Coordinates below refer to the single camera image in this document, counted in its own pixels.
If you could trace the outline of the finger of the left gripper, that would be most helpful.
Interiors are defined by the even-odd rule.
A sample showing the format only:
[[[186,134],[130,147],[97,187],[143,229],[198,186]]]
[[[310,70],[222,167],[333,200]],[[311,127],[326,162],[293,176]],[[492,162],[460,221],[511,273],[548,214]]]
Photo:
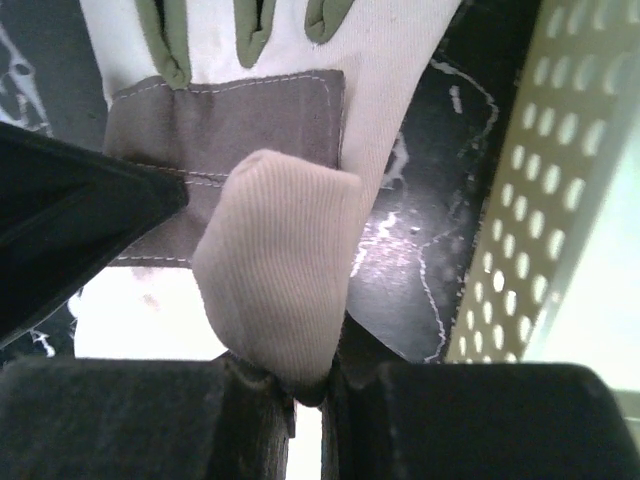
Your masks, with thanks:
[[[227,354],[26,357],[1,373],[5,479],[282,479],[294,434],[276,379]]]

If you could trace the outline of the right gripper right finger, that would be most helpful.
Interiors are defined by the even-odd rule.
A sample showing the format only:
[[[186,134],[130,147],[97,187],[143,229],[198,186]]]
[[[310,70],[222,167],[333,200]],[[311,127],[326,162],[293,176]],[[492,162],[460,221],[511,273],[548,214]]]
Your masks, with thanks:
[[[411,364],[342,349],[323,407],[325,479],[635,479],[616,401],[571,364]]]

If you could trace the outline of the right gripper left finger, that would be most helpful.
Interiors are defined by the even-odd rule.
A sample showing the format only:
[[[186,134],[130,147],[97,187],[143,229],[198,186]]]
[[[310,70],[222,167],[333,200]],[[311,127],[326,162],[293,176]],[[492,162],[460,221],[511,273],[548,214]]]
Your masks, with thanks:
[[[187,203],[178,176],[2,125],[1,343]]]

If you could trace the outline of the pale green plastic storage basket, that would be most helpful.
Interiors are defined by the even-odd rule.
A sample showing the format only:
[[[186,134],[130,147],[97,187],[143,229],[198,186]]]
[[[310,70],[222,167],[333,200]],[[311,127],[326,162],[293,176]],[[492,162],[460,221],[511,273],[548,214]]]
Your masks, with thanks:
[[[541,340],[638,138],[638,3],[544,2],[448,362],[517,362]]]

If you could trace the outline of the white grey work glove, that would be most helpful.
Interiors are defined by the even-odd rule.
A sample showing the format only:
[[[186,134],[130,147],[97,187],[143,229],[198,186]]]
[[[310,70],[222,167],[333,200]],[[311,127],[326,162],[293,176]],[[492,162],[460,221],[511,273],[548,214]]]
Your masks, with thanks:
[[[188,204],[82,290],[79,358],[229,350],[323,397],[352,263],[455,1],[85,1],[104,153]]]

